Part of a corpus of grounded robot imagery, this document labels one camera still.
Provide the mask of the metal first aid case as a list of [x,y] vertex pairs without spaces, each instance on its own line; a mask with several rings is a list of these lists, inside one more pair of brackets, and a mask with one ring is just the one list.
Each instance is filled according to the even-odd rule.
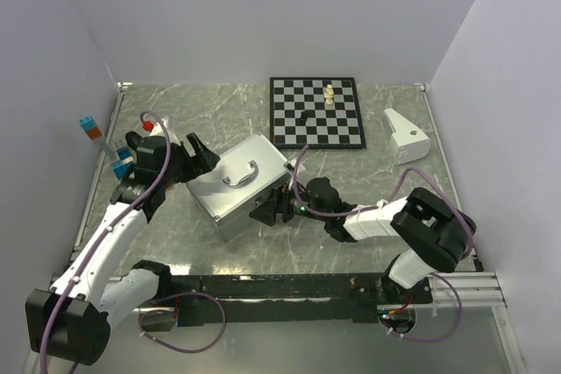
[[221,155],[209,173],[187,183],[195,203],[225,241],[247,229],[250,212],[290,179],[287,158],[262,134]]

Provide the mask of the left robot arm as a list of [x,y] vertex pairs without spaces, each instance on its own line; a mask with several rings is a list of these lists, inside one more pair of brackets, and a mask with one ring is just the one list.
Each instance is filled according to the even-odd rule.
[[78,258],[46,290],[33,290],[25,302],[32,351],[40,370],[50,356],[91,365],[104,352],[111,330],[133,308],[149,301],[169,302],[173,277],[169,266],[142,260],[114,286],[110,277],[135,237],[166,199],[170,187],[211,172],[220,158],[194,133],[187,141],[154,132],[125,136],[136,161],[115,187],[105,215]]

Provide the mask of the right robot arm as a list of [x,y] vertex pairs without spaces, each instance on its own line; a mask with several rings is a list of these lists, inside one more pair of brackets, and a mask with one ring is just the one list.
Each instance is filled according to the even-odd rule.
[[278,187],[249,213],[268,226],[278,220],[290,222],[297,215],[322,221],[323,229],[340,243],[382,236],[402,239],[408,248],[391,261],[382,277],[385,297],[396,303],[432,272],[454,272],[466,252],[467,236],[476,232],[469,216],[451,210],[423,187],[369,209],[343,201],[326,177],[298,184],[296,190],[288,184]]

